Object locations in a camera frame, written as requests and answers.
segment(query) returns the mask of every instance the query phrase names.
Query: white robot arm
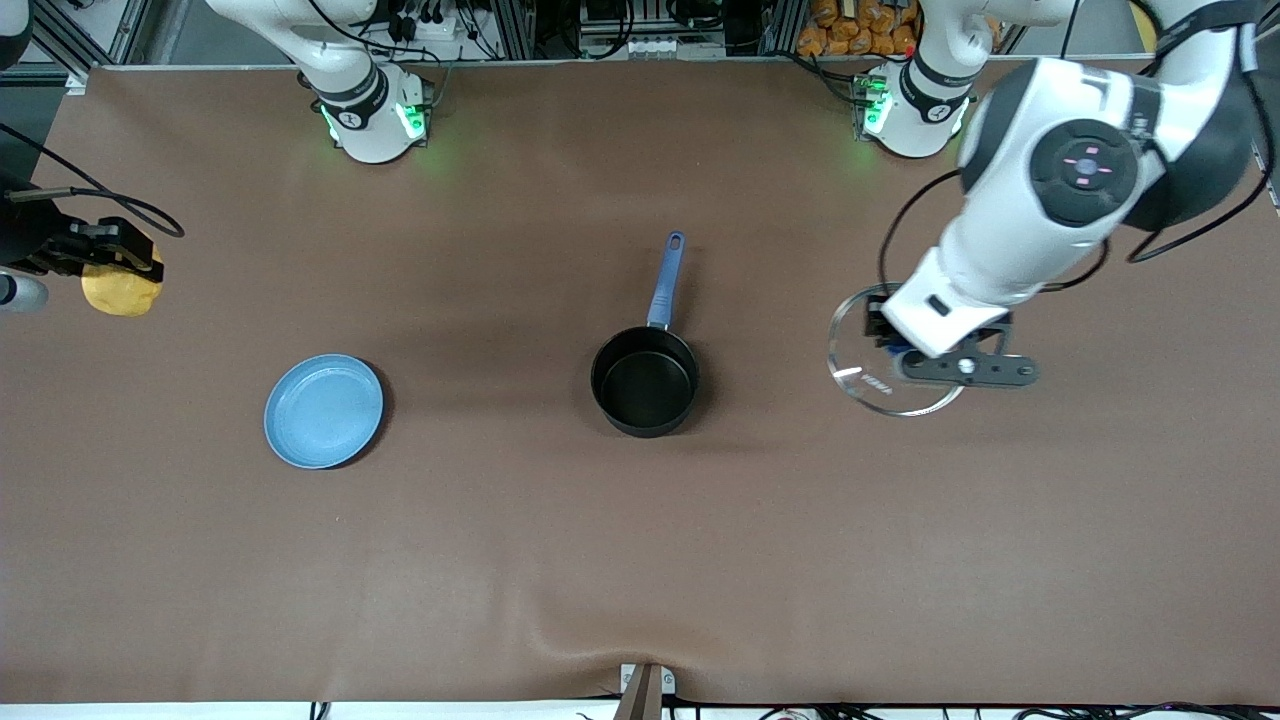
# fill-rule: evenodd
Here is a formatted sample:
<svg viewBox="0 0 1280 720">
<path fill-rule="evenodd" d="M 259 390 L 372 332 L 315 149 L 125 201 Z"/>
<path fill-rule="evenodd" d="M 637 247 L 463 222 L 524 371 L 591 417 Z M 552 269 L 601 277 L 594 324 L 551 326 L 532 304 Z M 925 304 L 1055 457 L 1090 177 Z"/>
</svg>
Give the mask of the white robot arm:
<svg viewBox="0 0 1280 720">
<path fill-rule="evenodd" d="M 394 160 L 426 140 L 430 117 L 422 79 L 335 32 L 325 18 L 351 24 L 369 18 L 376 0 L 207 0 L 218 14 L 279 47 L 320 97 L 329 133 L 361 163 Z M 316 9 L 321 9 L 321 17 Z"/>
<path fill-rule="evenodd" d="M 1160 0 L 1156 78 L 1038 60 L 979 106 L 961 145 L 964 210 L 883 315 L 929 357 L 1036 296 L 1121 223 L 1217 205 L 1252 155 L 1252 0 Z"/>
<path fill-rule="evenodd" d="M 942 150 L 960 129 L 969 90 L 991 56 L 987 18 L 1043 27 L 1071 13 L 1073 0 L 919 0 L 924 33 L 906 63 L 872 70 L 886 92 L 867 113 L 863 132 L 906 158 Z"/>
</svg>

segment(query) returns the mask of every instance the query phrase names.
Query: metal frame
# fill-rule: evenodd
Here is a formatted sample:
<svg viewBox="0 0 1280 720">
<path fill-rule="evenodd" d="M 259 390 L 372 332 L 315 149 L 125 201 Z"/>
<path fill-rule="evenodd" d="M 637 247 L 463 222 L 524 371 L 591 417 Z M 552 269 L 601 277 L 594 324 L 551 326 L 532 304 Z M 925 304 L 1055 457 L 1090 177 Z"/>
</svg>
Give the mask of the metal frame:
<svg viewBox="0 0 1280 720">
<path fill-rule="evenodd" d="M 128 0 L 124 5 L 124 15 L 111 38 L 111 47 L 106 51 L 111 63 L 120 64 L 128 60 L 129 54 L 138 38 L 138 24 L 151 6 L 151 0 Z"/>
<path fill-rule="evenodd" d="M 774 50 L 795 51 L 800 31 L 808 22 L 808 0 L 778 0 L 773 6 L 772 22 L 764 27 L 764 35 L 760 36 L 760 54 Z"/>
<path fill-rule="evenodd" d="M 50 58 L 61 63 L 81 82 L 99 65 L 111 64 L 111 58 L 51 0 L 32 0 L 32 38 Z"/>
<path fill-rule="evenodd" d="M 534 59 L 536 15 L 524 0 L 493 0 L 493 14 L 507 60 Z"/>
</svg>

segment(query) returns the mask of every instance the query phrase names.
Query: cable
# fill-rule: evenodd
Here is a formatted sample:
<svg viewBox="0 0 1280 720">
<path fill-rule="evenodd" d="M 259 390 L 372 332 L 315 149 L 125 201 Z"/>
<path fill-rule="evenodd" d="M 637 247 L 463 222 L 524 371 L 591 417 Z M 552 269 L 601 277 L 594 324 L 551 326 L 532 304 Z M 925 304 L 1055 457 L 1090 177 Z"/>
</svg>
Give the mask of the cable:
<svg viewBox="0 0 1280 720">
<path fill-rule="evenodd" d="M 622 50 L 623 47 L 627 46 L 627 41 L 631 40 L 631 33 L 635 29 L 635 24 L 636 24 L 635 8 L 631 6 L 631 0 L 618 0 L 618 5 L 620 5 L 620 12 L 618 12 L 618 35 L 617 35 L 617 37 L 614 37 L 614 40 L 611 44 L 608 51 L 605 51 L 605 53 L 603 53 L 600 55 L 593 55 L 590 53 L 584 53 L 582 49 L 577 45 L 577 42 L 572 41 L 570 38 L 570 36 L 568 36 L 568 27 L 579 27 L 579 23 L 575 23 L 575 22 L 570 22 L 568 27 L 566 27 L 566 23 L 564 23 L 564 8 L 566 6 L 572 6 L 572 5 L 573 5 L 573 0 L 564 0 L 563 3 L 561 3 L 561 6 L 559 6 L 561 8 L 561 15 L 559 15 L 559 20 L 558 20 L 557 24 L 559 26 L 561 41 L 564 42 L 564 47 L 567 47 L 573 54 L 575 58 L 577 58 L 580 60 L 605 60 L 605 59 L 612 58 L 613 55 L 616 55 L 618 53 L 618 50 Z"/>
<path fill-rule="evenodd" d="M 393 45 L 383 45 L 381 42 L 374 42 L 372 40 L 366 40 L 364 37 L 360 37 L 360 36 L 349 33 L 348 31 L 338 27 L 338 23 L 333 22 L 329 18 L 329 15 L 324 14 L 324 10 L 320 9 L 320 5 L 316 3 L 316 0 L 307 0 L 307 3 L 311 5 L 311 9 L 315 10 L 317 15 L 320 15 L 320 19 L 324 20 L 325 24 L 329 26 L 334 32 L 337 32 L 338 35 L 346 37 L 347 40 L 355 40 L 356 42 L 364 45 L 366 50 L 378 49 L 378 50 L 381 50 L 384 53 L 389 53 L 393 58 L 394 58 L 396 53 L 401 51 L 399 47 L 396 47 Z M 434 60 L 436 65 L 443 65 L 444 64 L 444 63 L 440 61 L 440 58 L 435 53 L 431 53 L 430 50 L 428 50 L 425 47 L 413 47 L 410 51 L 421 54 L 422 55 L 422 60 L 426 60 L 428 58 L 431 58 L 431 60 Z"/>
<path fill-rule="evenodd" d="M 724 5 L 721 4 L 719 10 L 716 13 L 716 17 L 713 19 L 707 20 L 701 18 L 686 18 L 681 15 L 680 13 L 676 12 L 676 0 L 667 0 L 667 15 L 669 15 L 671 19 L 676 20 L 677 23 L 687 27 L 689 29 L 696 29 L 696 31 L 716 29 L 722 24 L 724 24 Z"/>
<path fill-rule="evenodd" d="M 453 77 L 453 65 L 457 65 L 458 60 L 462 59 L 462 47 L 463 47 L 462 45 L 458 45 L 458 56 L 454 58 L 453 61 L 449 63 L 449 68 L 444 70 L 444 79 L 440 81 L 440 91 L 436 92 L 435 97 L 431 99 L 433 110 L 438 108 L 440 102 L 444 101 L 444 91 L 449 88 L 449 78 Z"/>
<path fill-rule="evenodd" d="M 1102 265 L 1107 264 L 1107 259 L 1111 258 L 1111 236 L 1103 237 L 1098 247 L 1102 249 L 1102 252 L 1098 254 L 1098 259 L 1093 261 L 1093 265 L 1091 265 L 1088 270 L 1084 270 L 1083 273 L 1069 281 L 1064 281 L 1060 283 L 1047 283 L 1044 284 L 1044 287 L 1039 290 L 1037 295 L 1042 295 L 1046 292 L 1061 292 L 1064 290 L 1082 284 L 1084 283 L 1084 281 L 1092 278 L 1098 270 L 1102 269 Z"/>
<path fill-rule="evenodd" d="M 467 37 L 475 41 L 476 47 L 479 47 L 486 58 L 490 60 L 500 60 L 502 58 L 498 55 L 498 51 L 494 50 L 493 45 L 489 45 L 489 38 L 484 36 L 484 27 L 476 18 L 476 10 L 471 6 L 470 0 L 458 0 L 457 8 L 458 19 L 462 20 L 462 26 L 467 29 Z M 463 9 L 466 9 L 466 15 L 463 15 Z"/>
<path fill-rule="evenodd" d="M 1158 258 L 1160 255 L 1164 255 L 1165 252 L 1169 252 L 1170 250 L 1172 250 L 1175 247 L 1180 247 L 1183 245 L 1187 245 L 1188 242 L 1190 242 L 1190 241 L 1193 241 L 1193 240 L 1196 240 L 1196 238 L 1198 238 L 1198 237 L 1201 237 L 1201 236 L 1203 236 L 1203 234 L 1206 234 L 1208 232 L 1212 232 L 1212 231 L 1222 227 L 1231 218 L 1234 218 L 1234 217 L 1239 215 L 1240 213 L 1243 213 L 1245 208 L 1248 208 L 1251 204 L 1253 204 L 1253 201 L 1257 200 L 1258 196 L 1262 195 L 1267 190 L 1267 181 L 1271 179 L 1271 173 L 1272 173 L 1272 170 L 1275 170 L 1275 165 L 1276 165 L 1275 131 L 1271 128 L 1271 115 L 1267 113 L 1266 105 L 1263 105 L 1263 102 L 1262 102 L 1262 96 L 1258 94 L 1258 87 L 1253 82 L 1252 73 L 1244 73 L 1240 77 L 1244 81 L 1244 87 L 1249 92 L 1249 99 L 1253 101 L 1253 109 L 1257 113 L 1258 122 L 1262 124 L 1262 140 L 1266 143 L 1266 156 L 1265 156 L 1265 159 L 1262 161 L 1262 177 L 1258 178 L 1258 183 L 1256 186 L 1253 186 L 1253 190 L 1249 191 L 1249 193 L 1244 197 L 1244 200 L 1242 200 L 1240 202 L 1238 202 L 1235 206 L 1233 206 L 1226 213 L 1222 213 L 1222 215 L 1220 215 L 1217 219 L 1215 219 L 1215 220 L 1212 220 L 1210 223 L 1206 223 L 1201 228 L 1194 229 L 1194 231 L 1192 231 L 1192 232 L 1189 232 L 1189 233 L 1179 237 L 1178 240 L 1171 240 L 1171 241 L 1161 245 L 1160 247 L 1157 247 L 1155 250 L 1147 250 L 1147 247 L 1149 247 L 1151 243 L 1155 242 L 1157 237 L 1160 237 L 1160 233 L 1161 233 L 1161 231 L 1164 228 L 1157 229 L 1156 232 L 1151 233 L 1149 236 L 1147 236 L 1146 240 L 1143 240 L 1138 245 L 1138 247 L 1135 247 L 1133 250 L 1133 252 L 1130 252 L 1125 258 L 1126 263 L 1130 263 L 1130 264 L 1146 263 L 1147 260 L 1151 260 L 1153 258 Z M 1165 156 L 1164 150 L 1160 150 L 1160 149 L 1157 149 L 1157 155 L 1160 156 L 1161 163 L 1165 165 L 1165 170 L 1166 170 L 1166 176 L 1167 176 L 1169 158 Z M 1165 205 L 1166 205 L 1166 214 L 1167 214 L 1167 206 L 1170 205 L 1170 200 L 1172 197 L 1172 182 L 1166 183 L 1165 192 L 1166 192 L 1166 195 L 1165 195 Z"/>
<path fill-rule="evenodd" d="M 1071 31 L 1075 29 L 1075 15 L 1080 12 L 1080 0 L 1071 5 L 1071 17 L 1066 20 L 1066 35 L 1062 36 L 1062 51 L 1057 54 L 1060 60 L 1066 59 L 1066 46 L 1071 42 Z"/>
<path fill-rule="evenodd" d="M 847 102 L 847 104 L 850 104 L 850 105 L 852 105 L 855 108 L 860 108 L 860 106 L 864 105 L 864 102 L 861 100 L 858 100 L 856 97 L 851 97 L 849 95 L 845 95 L 845 92 L 841 91 L 840 87 L 836 86 L 832 82 L 832 81 L 840 81 L 840 82 L 849 83 L 849 82 L 852 82 L 856 76 L 846 76 L 846 74 L 841 74 L 841 73 L 837 73 L 837 72 L 832 72 L 832 70 L 824 69 L 818 63 L 818 58 L 810 58 L 810 60 L 813 61 L 810 64 L 809 61 L 805 61 L 804 56 L 796 55 L 795 53 L 788 53 L 786 50 L 773 50 L 771 53 L 765 53 L 767 58 L 768 56 L 773 56 L 773 55 L 776 55 L 778 58 L 786 58 L 786 59 L 791 60 L 792 63 L 795 63 L 795 64 L 800 65 L 801 68 L 804 68 L 806 72 L 810 72 L 810 73 L 818 76 L 822 79 L 822 83 L 827 86 L 827 90 L 833 96 L 836 96 L 836 99 L 841 100 L 842 102 Z M 891 63 L 905 63 L 906 61 L 906 60 L 897 60 L 895 58 L 888 58 L 888 56 L 884 56 L 884 55 L 877 55 L 877 56 L 878 58 L 883 58 L 883 59 L 886 59 L 886 60 L 888 60 Z"/>
<path fill-rule="evenodd" d="M 134 197 L 129 197 L 128 195 L 120 195 L 118 192 L 113 192 L 109 187 L 106 187 L 105 184 L 102 184 L 102 183 L 97 182 L 96 179 L 93 179 L 93 176 L 86 173 L 84 170 L 82 170 L 79 168 L 77 168 L 76 164 L 72 163 L 70 160 L 67 160 L 65 158 L 63 158 L 58 152 L 54 152 L 52 150 L 45 147 L 44 145 L 41 145 L 41 143 L 36 142 L 35 140 L 27 137 L 26 135 L 15 131 L 14 128 L 6 126 L 5 123 L 0 123 L 0 131 L 4 131 L 6 135 L 9 135 L 13 138 L 18 140 L 23 145 L 27 145 L 28 147 L 32 147 L 33 150 L 37 150 L 42 155 L 46 155 L 49 159 L 56 161 L 59 165 L 67 168 L 68 170 L 70 170 L 72 173 L 74 173 L 76 176 L 78 176 L 82 181 L 84 181 L 84 182 L 90 183 L 91 186 L 93 186 L 93 191 L 90 191 L 88 188 L 82 188 L 82 191 L 77 192 L 76 195 L 93 195 L 93 196 L 97 196 L 97 197 L 106 197 L 108 200 L 114 201 L 120 208 L 124 208 L 125 210 L 128 210 L 131 214 L 133 214 L 136 218 L 138 218 L 143 223 L 151 225 L 152 228 L 163 232 L 164 234 L 166 234 L 169 237 L 184 237 L 187 234 L 187 231 L 183 229 L 182 224 L 179 224 L 178 220 L 173 219 L 173 215 L 165 213 L 164 210 L 160 210 L 155 205 L 152 205 L 150 202 L 143 202 L 143 201 L 137 200 Z M 168 223 L 168 227 L 165 227 L 165 225 L 160 224 L 159 222 L 156 222 L 147 213 L 154 213 L 157 218 L 160 218 L 160 220 Z"/>
<path fill-rule="evenodd" d="M 920 190 L 916 190 L 915 195 L 913 195 L 906 202 L 902 204 L 902 208 L 899 209 L 897 215 L 893 217 L 893 222 L 888 224 L 888 231 L 884 233 L 884 241 L 881 242 L 879 256 L 876 259 L 876 272 L 877 272 L 877 274 L 879 277 L 879 281 L 881 281 L 881 292 L 886 292 L 886 293 L 890 292 L 890 290 L 888 290 L 888 273 L 884 270 L 884 265 L 886 265 L 886 261 L 888 259 L 888 246 L 890 246 L 890 243 L 893 242 L 893 233 L 897 232 L 897 225 L 902 222 L 902 218 L 905 218 L 906 214 L 908 214 L 908 211 L 911 210 L 911 206 L 915 205 L 916 202 L 919 202 L 922 197 L 924 197 L 925 195 L 928 195 L 928 192 L 931 190 L 933 190 L 934 187 L 938 187 L 940 184 L 947 182 L 948 179 L 951 179 L 954 177 L 959 177 L 959 176 L 960 176 L 960 170 L 959 169 L 942 173 L 941 176 L 938 176 L 938 177 L 931 179 L 929 182 L 927 182 L 924 184 L 924 187 L 922 187 Z M 869 714 L 865 714 L 865 712 L 863 712 L 863 715 L 865 717 L 874 717 L 874 716 L 872 716 Z"/>
</svg>

